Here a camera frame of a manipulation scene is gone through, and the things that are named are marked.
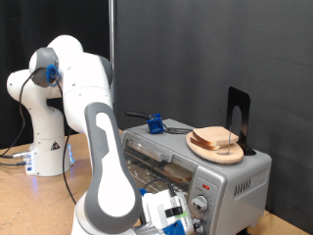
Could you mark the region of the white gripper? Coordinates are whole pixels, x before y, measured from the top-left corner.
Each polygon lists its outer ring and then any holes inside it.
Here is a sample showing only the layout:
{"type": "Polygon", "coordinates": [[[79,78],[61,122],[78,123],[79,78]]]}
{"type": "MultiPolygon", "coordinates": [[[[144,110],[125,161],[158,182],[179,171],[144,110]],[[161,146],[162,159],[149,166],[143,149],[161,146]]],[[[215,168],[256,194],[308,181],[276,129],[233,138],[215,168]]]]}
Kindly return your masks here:
{"type": "MultiPolygon", "coordinates": [[[[172,208],[168,190],[158,193],[146,193],[143,196],[143,208],[147,222],[151,222],[157,229],[162,229],[175,221],[175,217],[167,217],[166,211],[172,208]]],[[[193,228],[200,227],[200,220],[192,219],[193,228]]]]}

